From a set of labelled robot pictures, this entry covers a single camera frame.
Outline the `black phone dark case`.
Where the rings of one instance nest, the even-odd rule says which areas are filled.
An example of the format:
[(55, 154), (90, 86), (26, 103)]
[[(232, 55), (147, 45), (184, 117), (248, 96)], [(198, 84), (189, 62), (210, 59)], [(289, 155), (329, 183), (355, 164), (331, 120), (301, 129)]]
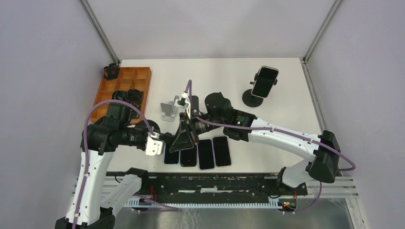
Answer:
[(197, 166), (197, 149), (186, 149), (180, 151), (180, 165), (182, 167)]

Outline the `phone with light blue case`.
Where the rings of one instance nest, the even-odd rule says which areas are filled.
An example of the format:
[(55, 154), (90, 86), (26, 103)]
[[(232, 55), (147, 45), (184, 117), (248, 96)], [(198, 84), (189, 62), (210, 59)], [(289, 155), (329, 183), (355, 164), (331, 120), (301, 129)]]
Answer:
[(180, 162), (180, 151), (171, 153), (168, 148), (165, 149), (163, 163), (166, 165), (177, 165)]

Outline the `phone with white case centre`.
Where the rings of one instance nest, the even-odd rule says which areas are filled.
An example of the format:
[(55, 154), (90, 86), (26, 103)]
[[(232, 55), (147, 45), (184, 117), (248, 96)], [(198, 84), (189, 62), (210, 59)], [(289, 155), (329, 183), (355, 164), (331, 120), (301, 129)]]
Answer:
[(198, 144), (198, 163), (200, 170), (211, 170), (215, 168), (213, 142), (211, 139), (203, 139)]

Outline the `phone with white case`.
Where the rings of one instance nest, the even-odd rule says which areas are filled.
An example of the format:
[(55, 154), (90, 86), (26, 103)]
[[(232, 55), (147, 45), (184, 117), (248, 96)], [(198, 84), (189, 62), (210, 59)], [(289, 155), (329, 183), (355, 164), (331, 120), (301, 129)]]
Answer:
[(277, 84), (279, 70), (269, 66), (262, 66), (256, 73), (251, 94), (260, 98), (267, 98), (272, 87)]
[(211, 139), (203, 139), (198, 144), (198, 163), (200, 170), (211, 170), (215, 168), (213, 142)]

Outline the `silver folding phone stand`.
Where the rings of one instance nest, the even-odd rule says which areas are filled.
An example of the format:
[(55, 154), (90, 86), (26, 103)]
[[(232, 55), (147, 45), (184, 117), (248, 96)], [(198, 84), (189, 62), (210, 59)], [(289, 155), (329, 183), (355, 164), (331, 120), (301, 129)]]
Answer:
[(174, 122), (177, 114), (177, 107), (173, 101), (160, 103), (161, 119), (166, 122)]

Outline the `phone stand brown round base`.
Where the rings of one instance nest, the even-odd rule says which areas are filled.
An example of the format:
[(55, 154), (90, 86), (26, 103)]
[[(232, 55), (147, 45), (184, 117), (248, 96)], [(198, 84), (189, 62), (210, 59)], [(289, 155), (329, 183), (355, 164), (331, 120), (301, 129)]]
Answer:
[(200, 109), (199, 109), (199, 97), (196, 95), (191, 96), (191, 115), (199, 115)]

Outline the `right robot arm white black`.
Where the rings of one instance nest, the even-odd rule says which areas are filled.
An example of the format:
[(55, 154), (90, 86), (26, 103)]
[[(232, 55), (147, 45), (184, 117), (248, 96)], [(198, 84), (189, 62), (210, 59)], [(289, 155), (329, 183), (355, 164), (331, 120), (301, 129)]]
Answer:
[(179, 114), (180, 124), (169, 147), (171, 153), (194, 148), (201, 142), (200, 135), (222, 128), (223, 134), (232, 140), (273, 146), (302, 158), (293, 166), (281, 169), (276, 189), (282, 195), (310, 180), (335, 182), (341, 156), (334, 133), (309, 134), (273, 125), (254, 114), (234, 109), (221, 92), (209, 94), (204, 103), (207, 112), (200, 114), (192, 112), (188, 93), (183, 92), (174, 100), (174, 106), (184, 112)]

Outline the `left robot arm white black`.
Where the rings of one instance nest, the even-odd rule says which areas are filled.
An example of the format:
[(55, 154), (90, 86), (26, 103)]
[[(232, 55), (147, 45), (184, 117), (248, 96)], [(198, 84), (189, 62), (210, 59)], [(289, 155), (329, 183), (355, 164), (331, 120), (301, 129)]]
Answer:
[(74, 196), (57, 229), (112, 229), (118, 212), (135, 193), (149, 191), (148, 172), (130, 168), (123, 180), (101, 198), (107, 169), (118, 146), (135, 146), (150, 156), (164, 151), (158, 124), (135, 106), (106, 100), (87, 114), (82, 132), (81, 166)]

